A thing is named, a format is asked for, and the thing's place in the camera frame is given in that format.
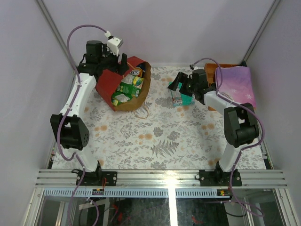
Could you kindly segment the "green snack packet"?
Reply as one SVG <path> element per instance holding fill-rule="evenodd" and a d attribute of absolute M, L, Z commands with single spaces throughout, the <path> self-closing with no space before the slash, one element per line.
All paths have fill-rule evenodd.
<path fill-rule="evenodd" d="M 111 103 L 114 106 L 118 106 L 120 104 L 126 103 L 131 100 L 133 97 L 129 94 L 124 94 L 122 92 L 115 92 L 111 96 Z"/>
<path fill-rule="evenodd" d="M 117 86 L 116 91 L 138 97 L 142 89 L 143 82 L 144 78 L 128 74 Z"/>

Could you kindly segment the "red brown paper bag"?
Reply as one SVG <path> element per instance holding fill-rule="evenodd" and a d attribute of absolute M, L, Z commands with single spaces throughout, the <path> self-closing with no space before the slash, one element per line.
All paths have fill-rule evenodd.
<path fill-rule="evenodd" d="M 114 111 L 133 112 L 142 107 L 151 84 L 151 66 L 138 58 L 127 59 L 128 69 L 120 75 L 117 68 L 96 72 L 96 91 Z"/>

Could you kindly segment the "teal snack packet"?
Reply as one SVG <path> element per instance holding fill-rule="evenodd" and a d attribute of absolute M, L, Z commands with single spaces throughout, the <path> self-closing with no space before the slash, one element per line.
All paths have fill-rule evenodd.
<path fill-rule="evenodd" d="M 176 91 L 170 90 L 173 106 L 187 106 L 195 104 L 195 98 L 193 96 L 187 96 L 179 92 L 182 83 L 179 83 Z"/>

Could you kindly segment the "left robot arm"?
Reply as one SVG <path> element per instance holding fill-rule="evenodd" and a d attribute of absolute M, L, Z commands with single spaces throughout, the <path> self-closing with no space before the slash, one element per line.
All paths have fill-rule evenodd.
<path fill-rule="evenodd" d="M 90 93 L 104 70 L 122 76 L 129 69 L 127 55 L 119 54 L 122 44 L 123 40 L 117 37 L 110 37 L 106 43 L 97 40 L 86 43 L 86 53 L 75 67 L 77 78 L 67 102 L 59 114 L 53 114 L 50 118 L 61 157 L 66 161 L 76 158 L 88 172 L 87 181 L 93 186 L 102 183 L 103 174 L 97 171 L 100 168 L 98 160 L 85 150 L 89 142 L 89 130 L 82 115 Z"/>

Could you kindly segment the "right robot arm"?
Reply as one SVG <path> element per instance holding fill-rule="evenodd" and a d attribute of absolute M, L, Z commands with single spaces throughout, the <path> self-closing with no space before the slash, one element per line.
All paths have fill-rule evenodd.
<path fill-rule="evenodd" d="M 223 96 L 217 91 L 215 82 L 209 84 L 203 69 L 196 69 L 190 75 L 179 72 L 168 89 L 189 97 L 194 96 L 201 104 L 213 108 L 223 116 L 227 144 L 216 166 L 221 170 L 214 174 L 214 179 L 218 185 L 226 185 L 231 181 L 230 172 L 236 168 L 242 151 L 250 148 L 259 136 L 252 104 L 239 104 Z"/>

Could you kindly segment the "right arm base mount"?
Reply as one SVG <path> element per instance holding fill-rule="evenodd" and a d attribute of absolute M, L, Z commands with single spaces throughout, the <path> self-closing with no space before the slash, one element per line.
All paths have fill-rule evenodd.
<path fill-rule="evenodd" d="M 199 170 L 194 178 L 200 182 L 201 186 L 214 187 L 230 186 L 230 176 L 231 171 L 223 172 L 219 162 L 217 162 L 214 171 Z M 242 186 L 241 176 L 237 169 L 233 172 L 231 184 L 232 186 Z"/>

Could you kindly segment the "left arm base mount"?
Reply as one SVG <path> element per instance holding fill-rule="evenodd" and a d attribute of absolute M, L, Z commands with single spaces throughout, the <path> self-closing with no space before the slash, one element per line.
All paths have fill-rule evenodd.
<path fill-rule="evenodd" d="M 80 186 L 116 186 L 118 173 L 116 171 L 103 171 L 101 166 L 98 165 L 96 171 L 86 172 L 83 175 L 83 171 L 80 169 L 73 169 L 71 173 L 77 175 L 76 185 L 82 179 Z"/>

